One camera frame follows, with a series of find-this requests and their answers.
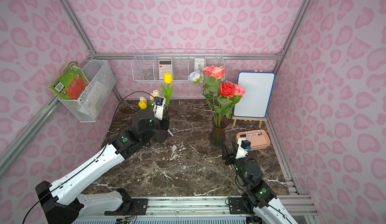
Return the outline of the yellow artificial tulip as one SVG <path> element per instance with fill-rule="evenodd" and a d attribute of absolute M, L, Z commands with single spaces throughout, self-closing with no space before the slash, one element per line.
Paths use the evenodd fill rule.
<path fill-rule="evenodd" d="M 140 101 L 138 103 L 138 105 L 139 105 L 140 109 L 147 109 L 147 102 L 145 102 L 145 101 Z"/>
<path fill-rule="evenodd" d="M 165 85 L 161 85 L 161 86 L 162 86 L 162 91 L 165 98 L 165 108 L 168 109 L 170 98 L 173 92 L 173 86 L 171 86 L 171 83 L 173 82 L 171 73 L 164 74 L 164 82 L 166 86 Z"/>

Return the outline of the pink artificial tulip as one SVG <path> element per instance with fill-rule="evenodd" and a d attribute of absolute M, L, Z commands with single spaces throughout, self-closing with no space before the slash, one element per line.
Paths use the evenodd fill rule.
<path fill-rule="evenodd" d="M 142 102 L 147 103 L 147 99 L 145 97 L 140 97 L 139 100 L 142 101 Z"/>

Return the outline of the pink artificial rose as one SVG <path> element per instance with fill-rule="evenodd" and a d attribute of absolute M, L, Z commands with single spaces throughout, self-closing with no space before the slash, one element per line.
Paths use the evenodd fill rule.
<path fill-rule="evenodd" d="M 216 86 L 216 81 L 215 79 L 211 76 L 211 73 L 214 69 L 214 66 L 210 67 L 205 67 L 203 71 L 203 95 L 207 99 L 207 103 L 211 104 L 210 101 L 213 99 L 214 92 L 216 91 L 215 86 Z"/>
<path fill-rule="evenodd" d="M 212 78 L 215 78 L 216 81 L 220 81 L 224 78 L 225 75 L 225 69 L 224 67 L 214 67 L 210 76 Z"/>

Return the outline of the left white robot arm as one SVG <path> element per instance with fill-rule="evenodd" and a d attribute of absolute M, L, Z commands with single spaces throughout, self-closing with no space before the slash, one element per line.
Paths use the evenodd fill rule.
<path fill-rule="evenodd" d="M 53 181 L 43 181 L 35 188 L 38 204 L 50 224 L 72 224 L 78 218 L 94 214 L 116 216 L 116 223 L 134 223 L 146 215 L 148 199 L 132 198 L 118 188 L 105 194 L 84 195 L 95 180 L 136 152 L 150 145 L 161 130 L 166 130 L 166 99 L 153 96 L 152 108 L 139 110 L 132 124 L 116 135 L 93 157 L 69 174 Z"/>

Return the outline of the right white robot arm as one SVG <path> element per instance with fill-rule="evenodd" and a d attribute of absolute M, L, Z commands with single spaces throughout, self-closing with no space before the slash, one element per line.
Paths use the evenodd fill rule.
<path fill-rule="evenodd" d="M 265 224 L 296 224 L 297 221 L 284 207 L 271 187 L 264 181 L 259 164 L 248 152 L 251 143 L 245 138 L 232 143 L 232 149 L 221 145 L 222 159 L 234 167 L 235 184 L 242 191 L 241 197 L 228 197 L 225 204 L 232 215 L 247 214 L 249 222 L 263 221 Z"/>

